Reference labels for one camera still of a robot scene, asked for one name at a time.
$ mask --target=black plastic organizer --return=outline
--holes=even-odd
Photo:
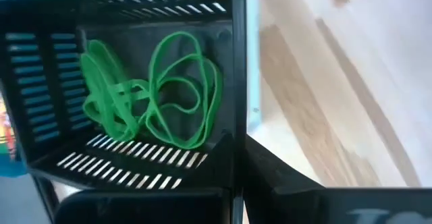
[[[236,155],[246,135],[246,0],[0,0],[1,89],[29,172],[78,188],[218,187],[237,195]],[[78,56],[86,41],[109,44],[130,78],[147,79],[156,44],[195,35],[223,72],[223,99],[208,142],[180,150],[148,136],[114,142],[89,121]],[[192,52],[178,40],[164,63]],[[181,72],[199,80],[194,67]],[[189,103],[185,88],[164,100]],[[170,115],[188,135],[200,115]]]

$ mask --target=slotted bottom panel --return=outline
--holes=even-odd
[[[174,189],[207,155],[202,150],[145,141],[118,142],[95,134],[83,147],[64,151],[44,168],[91,188]]]

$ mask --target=black plastic edge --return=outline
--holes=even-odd
[[[49,180],[43,179],[41,177],[32,175],[32,179],[48,214],[48,218],[51,223],[54,223],[55,211],[59,206],[59,199],[55,193],[54,186]]]
[[[244,200],[249,223],[315,223],[315,214],[311,213],[317,211],[319,200],[308,193],[321,190],[323,186],[284,163],[250,136],[245,147]],[[287,205],[290,203],[287,196],[299,196],[293,201],[297,205]]]
[[[236,128],[234,141],[234,201],[232,206],[232,223],[242,223],[243,219],[243,176],[242,155],[246,140],[246,110],[247,110],[247,34],[246,34],[246,0],[232,0],[233,16],[233,46],[234,46],[234,121]]]
[[[70,195],[66,197],[61,206],[58,208],[57,216],[61,215],[62,211],[65,208],[67,208],[70,205],[80,203],[83,200],[103,200],[103,199],[116,199],[116,198],[172,198],[172,197],[203,197],[203,196],[216,196],[219,198],[224,199],[224,205],[223,209],[225,210],[223,212],[223,216],[227,217],[226,221],[223,223],[229,223],[229,208],[230,204],[230,190],[225,188],[194,188],[194,189],[181,189],[176,188],[174,190],[143,190],[143,191],[136,191],[136,190],[102,190],[102,189],[94,189],[94,190],[84,190],[78,193],[75,193],[73,195]]]
[[[40,169],[37,169],[37,168],[34,169],[34,168],[30,168],[29,167],[28,168],[28,172],[30,174],[32,174],[32,175],[37,176],[37,177],[44,178],[44,179],[50,179],[50,180],[53,180],[53,181],[58,181],[59,183],[62,183],[62,184],[65,184],[67,186],[71,186],[73,188],[77,188],[77,189],[80,189],[80,190],[91,190],[91,189],[93,189],[92,187],[86,186],[84,184],[77,183],[75,181],[68,180],[66,178],[58,177],[57,175],[53,175],[51,173],[48,173],[46,171],[43,171],[43,170],[40,170]]]

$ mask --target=wooden surface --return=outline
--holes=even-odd
[[[260,0],[251,136],[325,186],[432,186],[432,0]]]

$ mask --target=colorful object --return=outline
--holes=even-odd
[[[195,52],[174,61],[159,74],[156,73],[160,71],[157,70],[157,66],[170,44],[174,39],[182,36],[192,41]],[[192,80],[168,76],[173,68],[182,63],[198,63],[203,80],[202,94],[199,90],[200,86]],[[212,61],[203,56],[195,37],[187,32],[175,32],[165,37],[157,45],[151,57],[148,81],[127,80],[121,66],[121,61],[107,45],[99,40],[88,43],[87,52],[81,55],[81,68],[90,91],[83,105],[83,110],[89,118],[100,123],[106,133],[117,141],[133,139],[145,125],[153,136],[179,148],[192,149],[204,144],[213,127],[214,117],[221,102],[223,85],[221,72]],[[192,90],[196,97],[193,108],[185,109],[176,103],[158,105],[161,88],[166,83],[172,82],[184,83]],[[140,116],[133,115],[133,104],[144,99],[149,101],[146,112]],[[187,140],[173,135],[161,113],[167,108],[174,108],[189,115],[202,110],[202,121],[195,134]]]
[[[14,129],[0,94],[0,176],[17,177],[26,173],[18,157]]]
[[[11,127],[9,115],[3,97],[0,95],[0,154],[8,154],[11,160],[16,157],[14,129]]]

